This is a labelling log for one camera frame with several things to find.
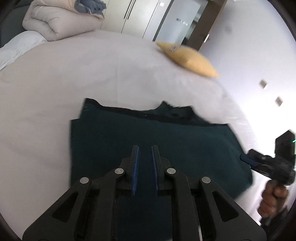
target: folded blanket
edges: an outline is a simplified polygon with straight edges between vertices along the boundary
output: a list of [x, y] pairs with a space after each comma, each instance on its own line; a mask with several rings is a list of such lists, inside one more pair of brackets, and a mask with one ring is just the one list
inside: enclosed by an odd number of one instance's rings
[[71, 121], [71, 183], [98, 178], [117, 168], [140, 148], [134, 197], [120, 197], [118, 240], [163, 241], [172, 238], [170, 197], [157, 197], [151, 146], [189, 177], [209, 176], [232, 198], [252, 183], [250, 166], [228, 125], [210, 124], [191, 107], [134, 111], [104, 107], [86, 99], [80, 118]]
[[47, 41], [100, 28], [103, 15], [97, 14], [99, 8], [97, 5], [86, 7], [93, 13], [79, 14], [75, 4], [79, 4], [83, 12], [81, 1], [77, 0], [34, 0], [25, 14], [22, 25], [26, 30], [40, 33]]

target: dark gray headboard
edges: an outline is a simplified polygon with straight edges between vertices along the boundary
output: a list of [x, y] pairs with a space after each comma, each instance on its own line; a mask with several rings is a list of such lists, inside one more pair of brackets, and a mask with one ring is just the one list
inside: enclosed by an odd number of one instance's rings
[[3, 47], [13, 37], [25, 31], [22, 20], [33, 0], [21, 0], [8, 12], [0, 23], [0, 47]]

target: beige comforter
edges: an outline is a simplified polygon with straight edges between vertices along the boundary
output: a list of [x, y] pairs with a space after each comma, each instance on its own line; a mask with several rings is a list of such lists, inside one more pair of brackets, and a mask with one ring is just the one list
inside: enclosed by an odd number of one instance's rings
[[81, 14], [74, 8], [76, 0], [34, 0], [22, 25], [55, 41], [100, 28], [102, 15]]

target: hand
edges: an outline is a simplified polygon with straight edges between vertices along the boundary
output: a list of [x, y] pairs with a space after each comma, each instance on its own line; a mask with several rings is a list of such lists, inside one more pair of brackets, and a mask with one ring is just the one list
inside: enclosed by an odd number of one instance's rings
[[268, 181], [262, 193], [263, 200], [258, 208], [258, 213], [263, 218], [274, 217], [283, 210], [288, 194], [286, 187], [277, 187], [277, 181]]

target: bed sheet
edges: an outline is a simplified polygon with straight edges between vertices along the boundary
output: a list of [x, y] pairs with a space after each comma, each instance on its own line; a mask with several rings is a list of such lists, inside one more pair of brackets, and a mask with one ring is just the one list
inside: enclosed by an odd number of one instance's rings
[[[152, 42], [101, 30], [46, 42], [0, 71], [0, 212], [20, 237], [69, 188], [69, 121], [86, 97], [134, 110], [190, 105], [209, 122], [230, 123], [245, 150], [257, 147], [226, 91]], [[237, 200], [250, 215], [258, 185]]]

